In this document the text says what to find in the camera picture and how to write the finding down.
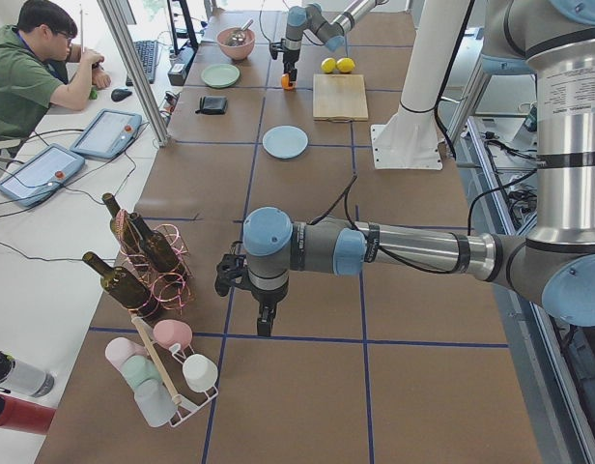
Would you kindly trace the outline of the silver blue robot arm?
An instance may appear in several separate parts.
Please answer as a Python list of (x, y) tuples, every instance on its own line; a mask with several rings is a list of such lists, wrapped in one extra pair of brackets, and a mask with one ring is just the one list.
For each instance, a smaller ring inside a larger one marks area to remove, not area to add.
[(569, 326), (595, 327), (595, 1), (493, 1), (483, 42), (488, 73), (532, 73), (526, 119), (537, 145), (524, 177), (499, 186), (511, 216), (533, 211), (522, 236), (463, 235), (323, 214), (297, 222), (276, 208), (243, 225), (243, 284), (258, 301), (257, 332), (272, 331), (289, 274), (352, 276), (370, 262), (503, 286)]
[(329, 51), (335, 51), (346, 42), (346, 36), (355, 25), (373, 9), (384, 5), (385, 1), (363, 0), (353, 3), (332, 21), (324, 18), (319, 4), (306, 7), (291, 7), (287, 14), (285, 35), (279, 42), (269, 45), (273, 59), (283, 54), (283, 74), (281, 86), (284, 90), (293, 90), (296, 85), (302, 38), (310, 31)]

